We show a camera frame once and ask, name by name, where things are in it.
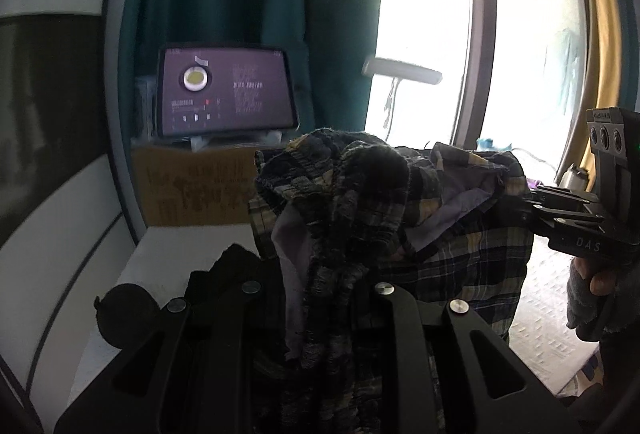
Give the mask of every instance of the black round object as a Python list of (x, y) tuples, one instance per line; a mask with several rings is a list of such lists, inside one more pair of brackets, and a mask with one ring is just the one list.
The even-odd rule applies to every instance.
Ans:
[(160, 311), (154, 298), (137, 284), (118, 284), (102, 300), (96, 297), (94, 307), (102, 338), (118, 349), (145, 337)]
[(605, 149), (609, 148), (609, 133), (605, 127), (600, 129), (600, 141)]
[(622, 150), (622, 138), (617, 130), (613, 132), (613, 147), (615, 147), (618, 152)]

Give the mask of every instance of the purple screen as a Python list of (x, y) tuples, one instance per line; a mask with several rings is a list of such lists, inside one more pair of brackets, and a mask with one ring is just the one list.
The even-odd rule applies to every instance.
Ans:
[(161, 89), (165, 136), (295, 125), (281, 51), (167, 49)]

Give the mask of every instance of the finger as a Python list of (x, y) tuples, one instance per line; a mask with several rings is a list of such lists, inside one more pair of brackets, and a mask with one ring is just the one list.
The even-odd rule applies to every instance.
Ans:
[(616, 277), (616, 272), (611, 270), (597, 273), (591, 279), (591, 293), (598, 297), (608, 295), (616, 287)]
[(574, 266), (583, 279), (591, 275), (591, 267), (586, 259), (574, 257)]

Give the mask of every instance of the yellow curtain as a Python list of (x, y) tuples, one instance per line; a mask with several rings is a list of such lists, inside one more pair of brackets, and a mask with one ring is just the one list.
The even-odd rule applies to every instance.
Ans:
[[(612, 107), (618, 104), (622, 67), (622, 30), (618, 0), (590, 0), (591, 30), (597, 38), (590, 39), (589, 59), (584, 83), (587, 99), (595, 98), (596, 107)], [(584, 138), (586, 149), (581, 166), (589, 172), (589, 190), (595, 181), (595, 165), (590, 151), (586, 125), (575, 133)]]

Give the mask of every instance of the folded garment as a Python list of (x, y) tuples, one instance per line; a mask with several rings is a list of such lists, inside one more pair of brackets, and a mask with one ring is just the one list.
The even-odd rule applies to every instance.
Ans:
[(378, 428), (379, 376), (367, 347), (352, 346), (348, 316), (353, 286), (372, 267), (420, 300), (468, 300), (506, 335), (532, 245), (530, 232), (501, 228), (488, 212), (502, 194), (528, 191), (510, 153), (395, 150), (322, 129), (258, 152), (257, 167), (256, 244), (280, 259), (287, 299), (283, 432)]

